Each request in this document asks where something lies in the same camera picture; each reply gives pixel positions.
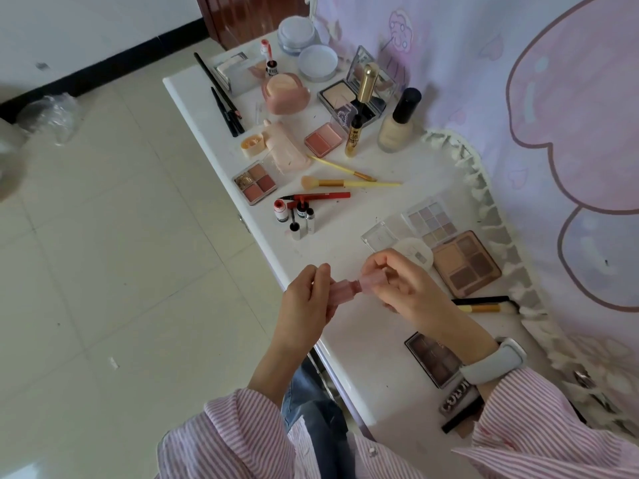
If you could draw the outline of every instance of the pink striped shirt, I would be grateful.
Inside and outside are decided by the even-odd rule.
[[[379,443],[352,434],[348,441],[358,478],[426,477]],[[475,425],[473,447],[453,451],[491,479],[639,478],[639,448],[584,426],[563,394],[530,369],[502,379]],[[287,436],[277,407],[247,389],[207,403],[169,432],[158,467],[161,479],[320,479],[304,418]]]

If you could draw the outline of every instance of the tiled floor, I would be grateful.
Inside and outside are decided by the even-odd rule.
[[[279,288],[162,84],[192,53],[82,96],[68,145],[22,152],[0,203],[0,478],[152,478],[167,429],[268,345]]]

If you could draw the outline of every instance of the left hand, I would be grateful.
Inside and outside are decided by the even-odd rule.
[[[307,265],[282,297],[272,346],[303,360],[321,337],[337,308],[328,307],[328,288],[334,281],[330,265]]]

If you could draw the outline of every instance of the pink lip tint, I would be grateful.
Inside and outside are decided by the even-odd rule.
[[[372,294],[372,288],[378,284],[388,283],[386,273],[382,269],[375,269],[370,274],[360,276],[359,280],[346,279],[330,285],[328,290],[328,305],[339,306],[352,301],[357,294]]]

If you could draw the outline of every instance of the wooden door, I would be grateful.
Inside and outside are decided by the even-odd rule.
[[[212,39],[227,50],[276,30],[291,15],[308,16],[304,0],[197,0]]]

